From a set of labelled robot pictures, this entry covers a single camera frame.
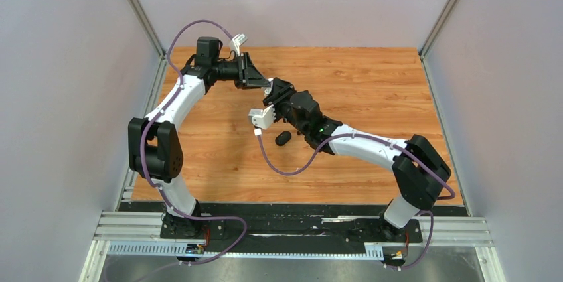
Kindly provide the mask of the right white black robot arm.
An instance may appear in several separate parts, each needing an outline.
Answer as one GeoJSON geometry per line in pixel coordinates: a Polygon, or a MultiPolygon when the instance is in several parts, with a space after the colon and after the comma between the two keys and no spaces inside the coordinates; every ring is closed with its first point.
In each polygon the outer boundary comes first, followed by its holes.
{"type": "Polygon", "coordinates": [[[359,131],[324,115],[309,91],[298,92],[294,85],[279,78],[267,80],[264,110],[253,115],[256,135],[271,124],[290,124],[314,150],[354,157],[389,170],[399,194],[381,212],[379,231],[387,240],[397,240],[406,225],[438,200],[450,200],[456,193],[448,185],[451,169],[433,145],[422,135],[393,139],[359,131]]]}

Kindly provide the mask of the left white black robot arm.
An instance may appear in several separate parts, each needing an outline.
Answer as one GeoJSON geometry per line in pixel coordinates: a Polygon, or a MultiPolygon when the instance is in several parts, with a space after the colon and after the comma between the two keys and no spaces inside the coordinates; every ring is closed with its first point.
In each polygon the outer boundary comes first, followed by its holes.
{"type": "Polygon", "coordinates": [[[270,87],[270,81],[254,66],[250,55],[240,50],[247,39],[244,34],[231,39],[229,49],[234,57],[228,60],[220,57],[220,39],[198,38],[196,52],[177,72],[179,78],[173,89],[153,111],[143,118],[132,118],[127,127],[130,169],[163,197],[165,227],[186,238],[202,232],[204,219],[198,200],[180,176],[184,155],[178,130],[193,106],[218,81],[232,81],[243,90],[270,87]]]}

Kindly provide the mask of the white earbud charging case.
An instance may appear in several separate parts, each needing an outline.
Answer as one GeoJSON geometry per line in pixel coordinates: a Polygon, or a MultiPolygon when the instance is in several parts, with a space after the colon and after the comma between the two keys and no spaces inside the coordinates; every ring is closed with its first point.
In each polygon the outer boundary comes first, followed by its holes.
{"type": "Polygon", "coordinates": [[[265,87],[262,87],[262,91],[264,96],[268,96],[271,91],[272,91],[272,86],[273,86],[273,78],[268,78],[268,85],[265,87]]]}

